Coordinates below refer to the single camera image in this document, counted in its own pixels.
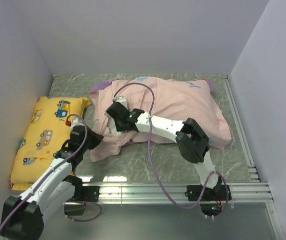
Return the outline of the purple princess print pillowcase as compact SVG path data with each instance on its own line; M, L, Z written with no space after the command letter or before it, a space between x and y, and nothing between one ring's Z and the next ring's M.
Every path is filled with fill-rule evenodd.
M95 106L92 129L104 139L91 150L91 160L98 162L118 155L121 147L130 141L143 143L148 139L146 133L116 133L110 128L105 111L111 106L114 96L124 96L129 110L151 110L158 117L177 121L192 118L209 137L209 144L223 150L232 136L222 111L211 95L214 89L214 84L204 78L178 81L139 77L132 81L111 79L95 85L89 92Z

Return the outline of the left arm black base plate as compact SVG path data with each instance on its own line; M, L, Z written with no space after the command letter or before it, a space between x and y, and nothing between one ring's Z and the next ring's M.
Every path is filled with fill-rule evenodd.
M96 185L82 186L76 201L98 202L100 187Z

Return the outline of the white pillow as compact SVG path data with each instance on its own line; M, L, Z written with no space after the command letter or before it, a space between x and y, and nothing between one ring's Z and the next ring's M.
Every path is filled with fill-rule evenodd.
M105 129L104 134L108 137L117 137L122 135L123 132L117 131L114 119L108 118L107 127Z

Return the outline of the aluminium mounting rail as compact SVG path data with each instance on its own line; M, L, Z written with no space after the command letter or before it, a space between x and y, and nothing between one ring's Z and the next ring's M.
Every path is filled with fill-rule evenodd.
M169 204L160 186L155 182L148 183L85 183L83 186L99 186L99 204ZM165 190L179 204L192 204L185 196L191 182L166 183ZM232 200L230 203L272 203L274 201L266 182L228 183Z

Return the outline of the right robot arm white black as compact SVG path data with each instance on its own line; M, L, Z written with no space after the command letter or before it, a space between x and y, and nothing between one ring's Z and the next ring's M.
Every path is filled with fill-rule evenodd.
M194 119L175 121L137 108L129 111L119 102L114 102L106 113L114 120L117 131L149 133L175 142L182 158L194 165L205 198L214 200L220 195L222 180L210 157L209 138Z

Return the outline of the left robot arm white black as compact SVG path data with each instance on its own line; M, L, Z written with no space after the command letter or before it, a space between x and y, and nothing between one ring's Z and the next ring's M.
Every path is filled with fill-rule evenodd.
M54 153L54 159L41 177L18 197L6 199L2 209L0 237L12 240L37 240L45 222L65 202L88 203L82 179L71 172L87 150L96 148L103 136L87 125L71 127L70 138Z

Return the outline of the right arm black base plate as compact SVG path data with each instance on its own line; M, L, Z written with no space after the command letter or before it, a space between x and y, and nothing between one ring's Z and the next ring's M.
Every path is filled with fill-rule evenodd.
M185 192L185 196L188 198L188 201L197 201L202 192L202 188L202 185L188 185L187 191ZM220 187L215 187L214 189L205 188L201 201L213 202L218 200L225 201L226 199L231 201L232 195L230 192L230 186L227 185L227 188L225 188L225 185L223 184Z

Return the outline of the yellow car print pillow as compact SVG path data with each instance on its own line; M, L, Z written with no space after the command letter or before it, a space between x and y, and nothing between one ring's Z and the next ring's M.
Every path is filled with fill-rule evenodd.
M14 160L10 175L13 191L27 190L45 172L53 154L69 139L67 116L83 117L90 105L87 97L43 96L39 99Z

